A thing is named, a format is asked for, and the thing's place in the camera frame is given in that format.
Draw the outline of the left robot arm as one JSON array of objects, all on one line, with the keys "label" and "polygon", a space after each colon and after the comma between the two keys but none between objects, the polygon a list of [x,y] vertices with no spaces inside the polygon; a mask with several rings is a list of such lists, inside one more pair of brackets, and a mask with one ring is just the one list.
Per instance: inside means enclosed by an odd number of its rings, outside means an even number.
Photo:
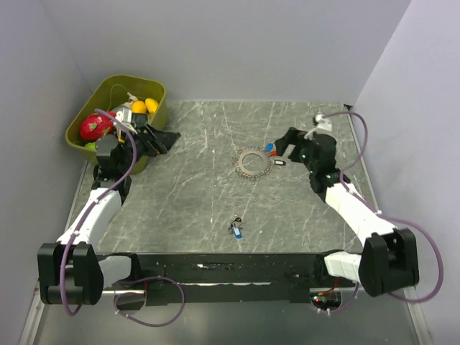
[{"label": "left robot arm", "polygon": [[118,282],[127,289],[140,284],[142,271],[136,254],[110,254],[101,259],[94,247],[124,205],[136,163],[145,156],[167,154],[181,136],[148,123],[134,127],[101,109],[96,114],[124,132],[125,141],[114,135],[97,141],[97,166],[86,204],[69,229],[56,242],[44,243],[37,253],[41,301],[63,305],[70,315],[74,314],[72,305],[94,305],[104,289]]}]

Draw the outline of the metal disc keyring organizer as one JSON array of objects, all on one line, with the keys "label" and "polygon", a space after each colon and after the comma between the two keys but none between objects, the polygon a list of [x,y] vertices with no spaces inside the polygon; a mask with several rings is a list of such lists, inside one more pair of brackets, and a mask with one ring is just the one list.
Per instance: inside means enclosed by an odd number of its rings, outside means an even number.
[{"label": "metal disc keyring organizer", "polygon": [[272,170],[272,159],[263,147],[249,146],[237,150],[232,164],[237,175],[248,180],[263,178]]}]

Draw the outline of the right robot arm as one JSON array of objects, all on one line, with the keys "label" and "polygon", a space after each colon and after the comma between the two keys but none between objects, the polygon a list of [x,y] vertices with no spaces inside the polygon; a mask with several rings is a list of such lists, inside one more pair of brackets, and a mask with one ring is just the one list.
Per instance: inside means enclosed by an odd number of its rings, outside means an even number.
[{"label": "right robot arm", "polygon": [[359,283],[372,297],[414,286],[420,280],[417,244],[409,229],[380,218],[359,200],[360,195],[347,176],[336,166],[336,140],[327,134],[312,134],[294,127],[275,141],[276,152],[303,164],[309,172],[310,187],[335,210],[355,233],[362,252],[323,253],[314,269],[319,285],[330,286],[338,278]]}]

